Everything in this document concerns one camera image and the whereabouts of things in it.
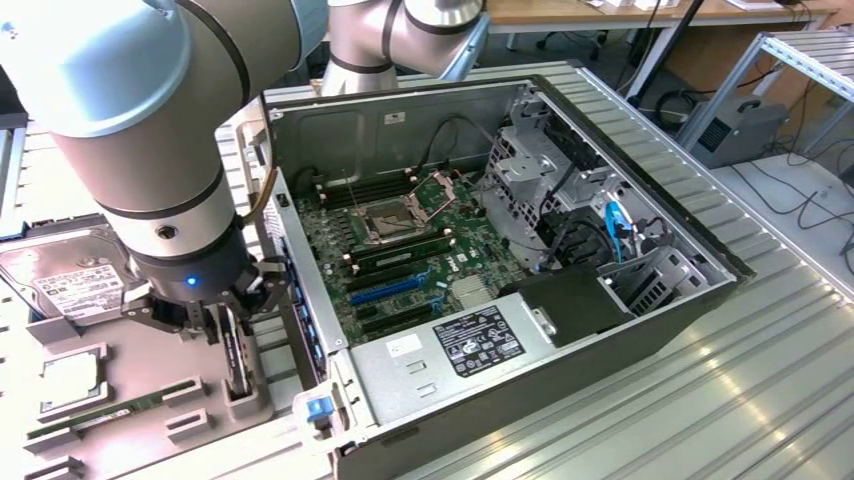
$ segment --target metal grating surface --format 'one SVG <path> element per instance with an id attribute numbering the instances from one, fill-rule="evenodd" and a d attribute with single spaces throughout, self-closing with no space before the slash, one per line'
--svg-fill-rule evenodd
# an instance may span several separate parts
<path id="1" fill-rule="evenodd" d="M 757 277 L 653 357 L 404 478 L 851 478 L 851 306 L 795 247 L 783 247 L 768 226 L 588 72 L 549 63 L 484 69 L 471 78 L 528 74 L 544 75 L 579 103 Z M 401 84 L 433 82 L 415 76 Z M 310 95 L 308 87 L 282 89 L 268 92 L 268 100 Z M 221 132 L 228 160 L 233 139 Z M 44 141 L 32 137 L 28 157 L 29 147 Z M 284 340 L 276 328 L 268 334 Z M 290 390 L 289 352 L 268 355 L 285 377 L 273 389 Z M 273 478 L 281 472 L 328 478 L 325 459 L 300 448 L 293 422 L 282 416 L 134 477 L 169 478 L 192 468 L 196 478 Z"/>
<path id="2" fill-rule="evenodd" d="M 761 50 L 854 102 L 854 34 L 820 30 L 765 35 Z"/>

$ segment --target warning label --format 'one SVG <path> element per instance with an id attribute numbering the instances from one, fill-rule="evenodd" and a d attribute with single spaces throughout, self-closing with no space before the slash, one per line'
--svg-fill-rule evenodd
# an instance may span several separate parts
<path id="1" fill-rule="evenodd" d="M 72 320 L 121 306 L 124 285 L 112 265 L 38 278 L 34 284 L 56 309 Z"/>
<path id="2" fill-rule="evenodd" d="M 524 353 L 497 307 L 432 327 L 460 377 L 468 377 Z"/>

